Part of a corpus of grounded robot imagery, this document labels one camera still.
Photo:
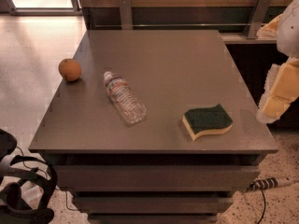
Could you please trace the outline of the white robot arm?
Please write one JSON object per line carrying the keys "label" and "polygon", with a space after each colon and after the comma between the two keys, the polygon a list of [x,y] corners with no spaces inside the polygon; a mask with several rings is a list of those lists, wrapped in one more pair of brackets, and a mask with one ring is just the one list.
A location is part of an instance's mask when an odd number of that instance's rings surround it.
{"label": "white robot arm", "polygon": [[277,49],[288,60],[273,64],[264,83],[256,119],[273,123],[299,97],[299,0],[293,0],[282,14],[258,31],[258,37],[275,36]]}

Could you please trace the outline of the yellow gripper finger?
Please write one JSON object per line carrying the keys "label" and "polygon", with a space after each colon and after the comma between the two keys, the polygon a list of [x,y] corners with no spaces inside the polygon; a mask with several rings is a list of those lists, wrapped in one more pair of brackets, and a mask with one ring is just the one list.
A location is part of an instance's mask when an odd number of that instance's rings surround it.
{"label": "yellow gripper finger", "polygon": [[256,119],[261,123],[279,120],[298,97],[299,60],[289,58],[282,65],[273,64],[267,73]]}
{"label": "yellow gripper finger", "polygon": [[258,32],[258,37],[276,37],[278,32],[278,24],[282,15],[277,15],[273,20],[261,27]]}

